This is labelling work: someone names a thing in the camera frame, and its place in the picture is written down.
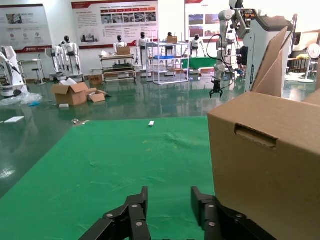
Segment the poster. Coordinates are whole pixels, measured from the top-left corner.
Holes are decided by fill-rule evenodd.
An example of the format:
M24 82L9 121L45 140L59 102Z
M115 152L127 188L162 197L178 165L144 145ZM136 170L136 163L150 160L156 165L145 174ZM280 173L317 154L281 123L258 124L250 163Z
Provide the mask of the poster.
M158 36L158 0L72 2L80 49L113 48L117 36L135 46L141 32Z
M52 47L43 4L0 6L0 45L16 53L40 53Z
M220 12L216 1L185 0L186 40L192 40L196 34L199 34L204 42L207 42L212 36L220 34Z

